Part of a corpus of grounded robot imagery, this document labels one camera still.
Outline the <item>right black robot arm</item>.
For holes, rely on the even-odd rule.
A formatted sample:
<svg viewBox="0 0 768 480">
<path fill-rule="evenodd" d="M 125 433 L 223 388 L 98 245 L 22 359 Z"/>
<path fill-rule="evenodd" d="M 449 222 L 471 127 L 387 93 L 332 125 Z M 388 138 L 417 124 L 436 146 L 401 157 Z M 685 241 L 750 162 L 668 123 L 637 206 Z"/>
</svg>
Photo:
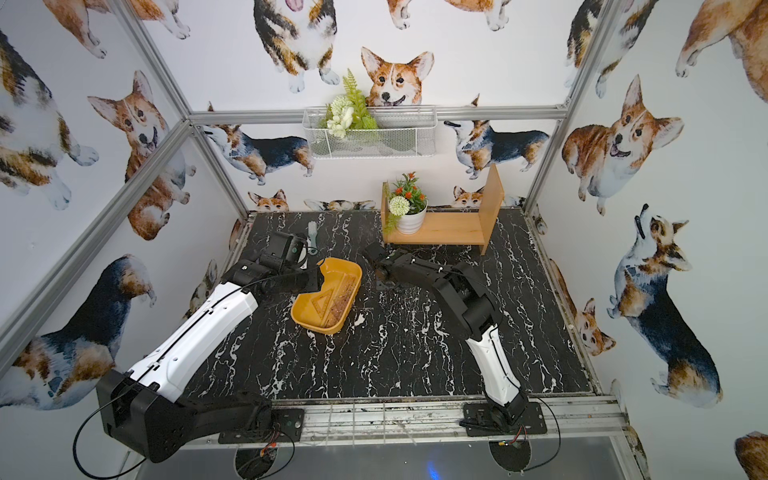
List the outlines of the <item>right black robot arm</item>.
<svg viewBox="0 0 768 480">
<path fill-rule="evenodd" d="M 499 302 L 475 269 L 465 263 L 442 265 L 402 249 L 373 243 L 363 256 L 387 287 L 410 285 L 428 291 L 437 302 L 447 332 L 466 342 L 483 378 L 490 420 L 470 427 L 509 433 L 521 420 L 529 400 L 514 375 L 499 335 Z"/>
</svg>

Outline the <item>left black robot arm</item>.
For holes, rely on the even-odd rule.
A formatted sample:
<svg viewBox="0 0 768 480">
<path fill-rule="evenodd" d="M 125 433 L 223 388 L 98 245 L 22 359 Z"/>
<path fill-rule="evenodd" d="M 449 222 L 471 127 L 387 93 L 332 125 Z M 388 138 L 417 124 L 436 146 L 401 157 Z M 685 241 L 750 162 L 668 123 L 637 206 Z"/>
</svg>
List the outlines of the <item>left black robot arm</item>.
<svg viewBox="0 0 768 480">
<path fill-rule="evenodd" d="M 212 403 L 182 395 L 208 356 L 261 301 L 283 293 L 315 293 L 323 282 L 318 265 L 236 265 L 165 342 L 127 371 L 111 370 L 101 378 L 96 391 L 105 433 L 153 463 L 213 434 L 272 438 L 272 404 L 258 393 L 239 392 Z"/>
</svg>

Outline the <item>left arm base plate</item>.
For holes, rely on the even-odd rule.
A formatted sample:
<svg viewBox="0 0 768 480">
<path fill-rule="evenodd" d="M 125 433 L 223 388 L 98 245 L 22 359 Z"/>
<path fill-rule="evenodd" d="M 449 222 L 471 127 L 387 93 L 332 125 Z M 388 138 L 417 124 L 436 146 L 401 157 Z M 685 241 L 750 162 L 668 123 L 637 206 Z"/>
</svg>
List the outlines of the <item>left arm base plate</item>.
<svg viewBox="0 0 768 480">
<path fill-rule="evenodd" d="M 218 442 L 220 444 L 297 442 L 301 439 L 304 420 L 304 409 L 273 409 L 269 417 L 265 413 L 260 413 L 256 423 L 245 430 L 220 433 Z"/>
</svg>

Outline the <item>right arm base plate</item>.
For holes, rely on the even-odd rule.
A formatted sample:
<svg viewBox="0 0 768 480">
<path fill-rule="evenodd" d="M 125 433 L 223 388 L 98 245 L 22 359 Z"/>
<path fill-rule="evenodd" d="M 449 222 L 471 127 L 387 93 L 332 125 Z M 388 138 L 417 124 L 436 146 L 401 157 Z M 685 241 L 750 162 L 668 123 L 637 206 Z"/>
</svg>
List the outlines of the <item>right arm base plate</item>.
<svg viewBox="0 0 768 480">
<path fill-rule="evenodd" d="M 514 418 L 507 418 L 500 408 L 488 403 L 465 403 L 462 412 L 459 426 L 470 437 L 548 432 L 541 405 L 537 402 L 529 402 Z"/>
</svg>

